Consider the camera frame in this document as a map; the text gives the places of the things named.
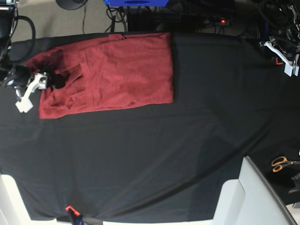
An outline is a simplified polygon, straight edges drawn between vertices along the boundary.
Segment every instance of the blue box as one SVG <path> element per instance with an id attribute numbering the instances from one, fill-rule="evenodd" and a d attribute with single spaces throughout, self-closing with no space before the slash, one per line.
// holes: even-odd
<path id="1" fill-rule="evenodd" d="M 105 0 L 111 7 L 119 6 L 166 6 L 169 0 Z"/>

